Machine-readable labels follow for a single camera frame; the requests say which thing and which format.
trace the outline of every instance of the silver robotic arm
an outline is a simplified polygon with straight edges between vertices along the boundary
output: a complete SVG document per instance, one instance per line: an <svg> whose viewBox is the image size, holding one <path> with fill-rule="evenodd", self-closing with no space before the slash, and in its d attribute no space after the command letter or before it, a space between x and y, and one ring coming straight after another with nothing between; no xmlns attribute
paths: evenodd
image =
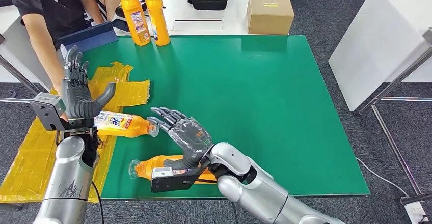
<svg viewBox="0 0 432 224"><path fill-rule="evenodd" d="M343 224L290 196L269 173L231 144L213 144L210 135L194 118L163 107L151 110L164 120L156 117L147 120L160 125L184 153L183 159L166 161L165 168L153 169L152 190L188 189L208 167L217 178L221 194L239 203L263 223ZM190 171L184 176L171 173L178 169Z"/></svg>
<svg viewBox="0 0 432 224"><path fill-rule="evenodd" d="M62 98L40 93L30 105L48 131L59 131L60 143L48 187L35 224L84 223L87 199L98 162L99 140L94 117L114 96L115 84L92 101L87 82L88 62L81 66L82 53L72 47L65 56ZM68 122L60 119L66 112Z"/></svg>
<svg viewBox="0 0 432 224"><path fill-rule="evenodd" d="M249 184L224 174L218 178L218 189L223 196L239 203L263 223L343 224L290 196L269 173L229 143L216 144L209 158L211 163L223 164L238 176L244 176L253 169L255 176Z"/></svg>

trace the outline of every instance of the yellow plastic bag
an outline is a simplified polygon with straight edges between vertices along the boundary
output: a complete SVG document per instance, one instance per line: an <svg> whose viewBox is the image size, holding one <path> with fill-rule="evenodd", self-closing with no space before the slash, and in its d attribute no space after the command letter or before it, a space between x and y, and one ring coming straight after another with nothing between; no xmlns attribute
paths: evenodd
<svg viewBox="0 0 432 224"><path fill-rule="evenodd" d="M147 103L150 81L128 82L133 67L119 62L111 64L111 67L98 67L89 82L93 99L105 90L108 83L117 83L114 97L103 110L121 112L123 106ZM0 202L36 202L43 199L55 160L55 136L56 132L46 131L38 118L33 121L0 186ZM116 137L101 136L100 139L103 144L98 149L100 160L93 181L99 193L102 193ZM89 202L97 201L96 192L91 188Z"/></svg>

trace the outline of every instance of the green cutting mat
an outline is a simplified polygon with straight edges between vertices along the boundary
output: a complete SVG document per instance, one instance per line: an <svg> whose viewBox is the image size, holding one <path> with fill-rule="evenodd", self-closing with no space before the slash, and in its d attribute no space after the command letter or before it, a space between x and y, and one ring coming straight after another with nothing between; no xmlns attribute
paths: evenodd
<svg viewBox="0 0 432 224"><path fill-rule="evenodd" d="M85 58L90 74L119 61L134 66L130 81L150 79L149 103L125 113L145 118L164 106L193 116L292 195L369 194L305 36L173 36L164 47L120 37ZM181 153L162 131L117 138L102 197L220 197L215 185L151 193L150 181L129 178L133 159Z"/></svg>

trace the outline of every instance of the metal pole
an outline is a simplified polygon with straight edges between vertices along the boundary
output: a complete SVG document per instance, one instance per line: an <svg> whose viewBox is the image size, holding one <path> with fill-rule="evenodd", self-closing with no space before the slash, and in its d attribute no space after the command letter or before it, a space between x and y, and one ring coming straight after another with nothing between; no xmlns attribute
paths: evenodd
<svg viewBox="0 0 432 224"><path fill-rule="evenodd" d="M432 27L429 28L424 34L423 38L429 44L427 51L422 54L418 59L416 59L411 65L408 66L400 75L398 75L384 90L382 90L378 95L376 95L372 100L370 100L360 111L359 114L363 114L364 110L369 108L369 106L376 104L380 99L382 99L386 94L388 94L393 88L400 84L405 78L407 78L411 73L413 73L418 67L420 67L426 60L432 57Z"/></svg>
<svg viewBox="0 0 432 224"><path fill-rule="evenodd" d="M377 107L372 104L370 106L373 110L373 113L375 114L375 117L378 119L378 122L380 123L381 128L383 129L383 132L387 138L387 140L390 143L390 147L392 148L394 154L396 155L396 158L399 160L400 165L403 168L403 171L405 172L405 174L408 177L408 180L411 183L411 186L414 189L414 192L416 193L416 195L420 195L421 191L416 183L416 180L414 180L413 174L411 174L410 169L408 168L407 163L405 162L405 160L402 157L402 154L400 153L399 149L397 148L396 142L393 140L393 137L390 134L389 129L387 128L386 124L384 123L383 118L380 115L380 112L378 111Z"/></svg>
<svg viewBox="0 0 432 224"><path fill-rule="evenodd" d="M15 67L13 67L3 56L0 55L0 65L3 66L9 73L11 73L18 81L20 81L24 86L26 86L30 91L35 94L39 94L41 91L37 86L31 83L27 78L25 78Z"/></svg>
<svg viewBox="0 0 432 224"><path fill-rule="evenodd" d="M426 192L426 193L422 193L422 194L417 195L417 196L402 198L400 200L400 202L403 205L407 205L410 203L414 203L414 202L418 202L418 201L426 201L426 200L432 200L432 192Z"/></svg>
<svg viewBox="0 0 432 224"><path fill-rule="evenodd" d="M412 101L412 102L432 102L432 98L415 97L383 97L382 101Z"/></svg>
<svg viewBox="0 0 432 224"><path fill-rule="evenodd" d="M31 99L25 98L0 98L0 102L10 102L10 103L30 103Z"/></svg>

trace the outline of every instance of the orange bottle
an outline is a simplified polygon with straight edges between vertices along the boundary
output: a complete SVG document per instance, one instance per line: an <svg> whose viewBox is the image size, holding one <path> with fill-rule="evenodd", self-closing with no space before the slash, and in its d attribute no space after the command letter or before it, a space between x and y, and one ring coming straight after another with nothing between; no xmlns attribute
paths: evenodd
<svg viewBox="0 0 432 224"><path fill-rule="evenodd" d="M159 134L159 126L141 116L102 111L94 118L97 134L129 138Z"/></svg>
<svg viewBox="0 0 432 224"><path fill-rule="evenodd" d="M183 155L158 155L149 160L139 161L134 159L129 164L129 176L132 179L136 179L138 177L145 178L151 180L151 172L155 167L164 167L164 161L167 159L170 160L178 160L182 159ZM181 174L189 169L183 170L173 170L173 174ZM216 181L216 177L208 170L205 169L204 172L200 175L199 179L208 180L208 181ZM208 182L200 182L195 181L195 184L212 184Z"/></svg>
<svg viewBox="0 0 432 224"><path fill-rule="evenodd" d="M150 43L146 17L144 16L140 1L121 0L121 6L134 43L138 46Z"/></svg>
<svg viewBox="0 0 432 224"><path fill-rule="evenodd" d="M151 27L153 29L154 42L158 46L165 46L170 43L167 24L165 23L162 11L162 0L146 0L147 11L150 15Z"/></svg>

